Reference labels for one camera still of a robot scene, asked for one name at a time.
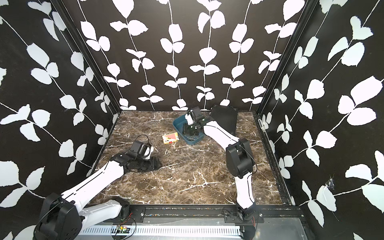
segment marble floor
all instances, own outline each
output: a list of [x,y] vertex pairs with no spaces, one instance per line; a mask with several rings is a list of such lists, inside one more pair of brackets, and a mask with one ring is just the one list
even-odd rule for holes
[[[127,199],[131,204],[234,203],[235,180],[227,170],[225,151],[214,140],[205,136],[192,146],[182,139],[173,144],[163,144],[162,135],[176,132],[172,122],[183,113],[122,112],[96,169],[101,168],[112,155],[130,147],[140,134],[149,136],[155,147],[152,155],[159,157],[163,167],[153,172],[127,173],[107,186],[91,203],[99,204],[114,196]],[[238,114],[236,136],[250,141],[258,166],[257,173],[252,175],[255,202],[282,204],[252,113]]]

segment wallpaper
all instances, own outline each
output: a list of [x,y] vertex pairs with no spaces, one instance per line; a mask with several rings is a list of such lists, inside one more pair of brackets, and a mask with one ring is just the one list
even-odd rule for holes
[[381,239],[384,11],[320,0],[262,110],[291,202],[318,239]]
[[122,110],[256,109],[304,0],[63,0]]
[[0,0],[0,32],[0,239],[27,240],[43,199],[90,173],[118,114],[50,2]]

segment metal vent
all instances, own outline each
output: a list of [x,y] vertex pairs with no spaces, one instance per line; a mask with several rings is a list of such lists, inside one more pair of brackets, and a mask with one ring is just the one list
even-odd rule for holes
[[[134,231],[133,226],[129,233],[117,235],[130,235]],[[94,225],[84,229],[79,235],[114,235],[116,225]],[[137,226],[134,233],[137,236],[167,236],[167,237],[236,237],[240,235],[239,226]]]

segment wall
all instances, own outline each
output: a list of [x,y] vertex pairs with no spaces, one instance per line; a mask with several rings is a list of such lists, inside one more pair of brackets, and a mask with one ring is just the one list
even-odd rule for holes
[[381,239],[383,2],[319,1],[262,120],[318,239]]
[[0,0],[0,239],[89,173],[116,110],[51,3]]
[[305,5],[63,2],[121,109],[157,111],[210,109],[215,103],[256,109]]

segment blue plastic tray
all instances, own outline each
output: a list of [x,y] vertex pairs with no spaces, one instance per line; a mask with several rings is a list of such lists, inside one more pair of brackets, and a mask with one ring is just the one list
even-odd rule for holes
[[176,129],[177,133],[179,134],[179,137],[182,137],[188,145],[194,145],[200,142],[204,138],[205,134],[201,132],[198,136],[184,135],[183,125],[185,122],[187,122],[187,120],[185,119],[185,115],[181,115],[180,117],[173,120],[173,127]]

